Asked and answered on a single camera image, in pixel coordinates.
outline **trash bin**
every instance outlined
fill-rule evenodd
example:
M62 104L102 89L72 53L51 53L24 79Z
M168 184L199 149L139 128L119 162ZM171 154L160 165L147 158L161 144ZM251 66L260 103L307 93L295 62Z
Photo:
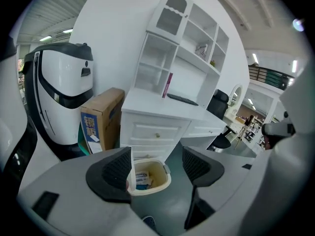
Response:
M132 196L143 196L164 190L171 183L171 174L167 165L158 159L135 160L132 170L127 178L129 182L128 192ZM146 190L137 190L135 175L138 172L147 171L152 179L151 188Z

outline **white wall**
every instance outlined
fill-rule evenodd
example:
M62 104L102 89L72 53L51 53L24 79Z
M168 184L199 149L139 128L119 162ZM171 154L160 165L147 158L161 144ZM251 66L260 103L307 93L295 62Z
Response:
M284 92L283 90L279 88L276 88L274 86L271 86L269 84L266 84L260 81L256 81L256 80L250 80L250 81L251 82L248 86L249 89L265 94L273 99L279 99L280 95Z
M284 112L285 112L285 108L283 104L281 103L281 101L278 101L275 112L274 112L274 116L277 118L278 121L281 121L284 119Z
M43 45L42 43L32 43L30 45L30 52L32 52L35 48L37 48L38 46Z
M74 25L70 43L86 42L94 57L94 93L110 87L130 89L146 27L160 0L87 0ZM193 0L216 20L229 36L227 57L218 89L230 95L249 84L247 59L241 39L218 0Z

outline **ceiling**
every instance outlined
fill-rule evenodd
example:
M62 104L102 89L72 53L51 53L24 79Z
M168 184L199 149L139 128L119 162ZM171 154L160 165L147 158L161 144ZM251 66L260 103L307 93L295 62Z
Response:
M258 91L252 90L252 89L247 89L243 103L244 105L246 105L247 107L252 108L252 104L249 102L248 99L251 99L253 102L253 105L256 108L256 112L263 114L264 116L266 116L268 114L268 111L271 107L273 98L262 94Z
M294 16L281 0L219 0L234 23L249 64L258 54L259 66L292 75L293 60L304 66L310 48L292 26Z
M269 52L264 50L245 50L248 65L255 62L253 58L253 53L256 54L259 66L273 69L293 77L296 77L298 71L303 69L306 65L306 61L302 58L293 57L290 54ZM297 60L296 72L292 72L292 63Z
M87 0L33 0L22 23L18 43L39 42L51 35L46 43L68 41L70 34L63 30L73 28Z

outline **round mirror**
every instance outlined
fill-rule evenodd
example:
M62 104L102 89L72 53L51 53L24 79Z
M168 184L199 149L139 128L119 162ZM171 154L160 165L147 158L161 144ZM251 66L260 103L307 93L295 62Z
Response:
M237 84L232 90L228 103L230 107L236 106L239 103L242 94L242 88L243 86L241 84Z

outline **pink book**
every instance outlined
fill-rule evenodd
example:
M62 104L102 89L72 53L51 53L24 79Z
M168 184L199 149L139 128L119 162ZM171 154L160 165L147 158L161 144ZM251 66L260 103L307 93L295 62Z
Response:
M162 95L162 98L165 98L165 96L167 94L167 90L168 90L169 84L171 84L172 76L173 76L173 74L169 73L168 79L167 79L167 82L166 82L166 85L165 85L165 88L164 88L164 92L163 92L163 95Z

